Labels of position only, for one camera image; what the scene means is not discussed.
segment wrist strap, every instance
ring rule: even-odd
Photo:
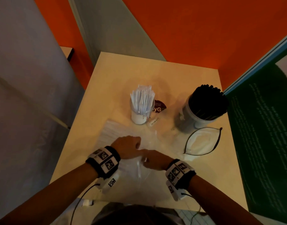
[[[117,151],[111,146],[106,146],[90,154],[85,162],[96,170],[99,178],[106,179],[115,173],[120,160],[121,157]]]
[[[188,189],[189,182],[195,175],[194,169],[179,159],[173,160],[165,172],[165,176],[176,189]]]

